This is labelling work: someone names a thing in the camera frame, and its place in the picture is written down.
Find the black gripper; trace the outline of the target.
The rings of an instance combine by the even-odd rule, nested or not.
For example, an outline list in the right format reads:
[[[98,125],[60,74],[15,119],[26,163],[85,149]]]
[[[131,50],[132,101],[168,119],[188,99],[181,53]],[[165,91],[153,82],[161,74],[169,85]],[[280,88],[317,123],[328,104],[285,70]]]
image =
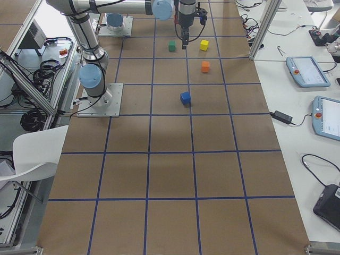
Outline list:
[[[196,13],[195,0],[179,0],[178,2],[178,23],[181,26],[182,49],[186,49],[189,44],[189,28],[193,25]]]

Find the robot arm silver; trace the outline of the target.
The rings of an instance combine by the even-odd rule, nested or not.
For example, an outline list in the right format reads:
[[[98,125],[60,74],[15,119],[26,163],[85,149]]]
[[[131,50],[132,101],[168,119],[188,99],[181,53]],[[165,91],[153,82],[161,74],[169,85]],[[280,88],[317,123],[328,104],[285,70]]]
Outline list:
[[[120,31],[123,29],[124,18],[119,13],[107,13],[106,14],[106,26],[111,31]]]
[[[48,1],[48,4],[61,12],[69,23],[81,48],[85,65],[79,71],[79,80],[84,87],[90,105],[109,105],[112,94],[108,91],[105,77],[108,54],[100,46],[98,37],[90,22],[94,14],[143,14],[159,20],[174,16],[181,32],[177,35],[186,49],[190,42],[189,27],[195,18],[206,23],[207,11],[197,1]]]

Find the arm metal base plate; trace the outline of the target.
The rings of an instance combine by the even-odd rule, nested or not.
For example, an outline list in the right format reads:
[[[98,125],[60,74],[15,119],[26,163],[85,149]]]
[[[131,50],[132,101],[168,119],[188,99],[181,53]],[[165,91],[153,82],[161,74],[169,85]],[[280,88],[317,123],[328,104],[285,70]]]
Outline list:
[[[132,32],[132,16],[123,16],[123,23],[120,27],[112,27],[107,25],[106,18],[99,28],[98,36],[100,37],[130,37]]]
[[[106,93],[97,102],[97,98],[82,100],[79,103],[77,117],[119,117],[123,83],[108,83]]]

